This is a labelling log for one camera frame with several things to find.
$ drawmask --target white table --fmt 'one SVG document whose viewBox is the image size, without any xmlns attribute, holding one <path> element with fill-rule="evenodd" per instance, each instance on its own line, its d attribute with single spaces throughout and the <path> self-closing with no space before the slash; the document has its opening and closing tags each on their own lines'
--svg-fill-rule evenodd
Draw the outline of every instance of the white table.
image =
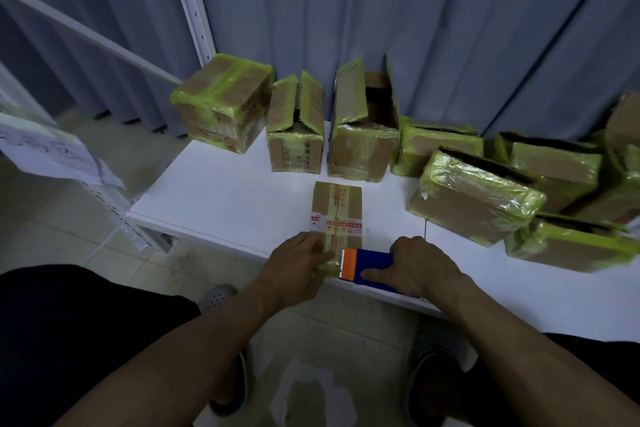
<svg viewBox="0 0 640 427">
<path fill-rule="evenodd" d="M 387 252 L 399 236 L 423 236 L 498 302 L 544 332 L 640 342 L 640 261 L 583 274 L 510 259 L 407 213 L 416 179 L 387 173 L 380 183 L 300 172 L 271 172 L 264 131 L 244 155 L 192 141 L 128 213 L 133 221 L 181 239 L 265 260 L 277 245 L 308 230 L 317 180 L 362 186 L 363 245 Z M 350 289 L 438 315 L 429 302 L 357 286 Z"/>
</svg>

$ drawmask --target tiled floor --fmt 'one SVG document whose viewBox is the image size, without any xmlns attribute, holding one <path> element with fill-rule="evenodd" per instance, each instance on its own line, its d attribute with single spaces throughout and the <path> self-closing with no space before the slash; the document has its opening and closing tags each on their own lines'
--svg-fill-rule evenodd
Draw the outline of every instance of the tiled floor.
<svg viewBox="0 0 640 427">
<path fill-rule="evenodd" d="M 188 143 L 111 118 L 65 121 L 132 197 Z M 185 242 L 168 257 L 140 251 L 119 231 L 100 248 L 116 226 L 94 197 L 76 182 L 24 174 L 2 160 L 0 191 L 0 273 L 73 263 L 119 284 L 197 302 L 213 284 L 246 285 L 260 267 Z M 205 409 L 196 427 L 403 425 L 399 398 L 417 319 L 408 310 L 324 286 L 313 302 L 280 312 L 252 340 L 249 407 L 226 421 Z"/>
</svg>

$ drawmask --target person's left hand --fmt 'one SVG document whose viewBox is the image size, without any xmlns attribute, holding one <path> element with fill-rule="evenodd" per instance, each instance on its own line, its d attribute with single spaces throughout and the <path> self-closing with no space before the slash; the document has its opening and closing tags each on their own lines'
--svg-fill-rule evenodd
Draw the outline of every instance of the person's left hand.
<svg viewBox="0 0 640 427">
<path fill-rule="evenodd" d="M 324 278 L 319 266 L 334 254 L 323 252 L 320 236 L 299 233 L 273 250 L 255 281 L 266 287 L 277 310 L 300 304 L 316 297 Z"/>
</svg>

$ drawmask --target foot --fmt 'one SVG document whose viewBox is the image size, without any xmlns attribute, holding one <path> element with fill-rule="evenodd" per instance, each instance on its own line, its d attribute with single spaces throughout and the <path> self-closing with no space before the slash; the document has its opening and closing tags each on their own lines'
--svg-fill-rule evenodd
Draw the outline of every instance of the foot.
<svg viewBox="0 0 640 427">
<path fill-rule="evenodd" d="M 451 323 L 423 316 L 410 356 L 404 411 L 412 427 L 438 427 L 446 417 L 464 420 L 460 390 L 463 372 L 454 355 L 466 346 Z"/>
<path fill-rule="evenodd" d="M 237 293 L 236 287 L 230 284 L 214 287 L 205 294 L 200 302 L 200 312 L 205 314 L 207 311 L 221 306 Z M 210 400 L 209 405 L 215 415 L 228 417 L 238 412 L 246 404 L 249 384 L 247 358 L 246 351 L 242 350 Z"/>
</svg>

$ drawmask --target hand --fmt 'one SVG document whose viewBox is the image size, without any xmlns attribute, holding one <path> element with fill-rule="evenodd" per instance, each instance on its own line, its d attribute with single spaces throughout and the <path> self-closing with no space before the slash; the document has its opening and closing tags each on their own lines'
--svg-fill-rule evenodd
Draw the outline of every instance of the hand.
<svg viewBox="0 0 640 427">
<path fill-rule="evenodd" d="M 274 314 L 316 297 L 324 272 L 320 265 L 331 260 L 335 252 L 323 252 L 321 237 L 307 232 L 286 240 L 264 264 L 255 280 L 264 286 L 273 303 Z"/>
<path fill-rule="evenodd" d="M 394 287 L 405 296 L 427 299 L 463 276 L 453 260 L 422 237 L 400 237 L 391 245 L 390 251 L 394 255 L 392 266 L 363 270 L 360 276 Z"/>
</svg>

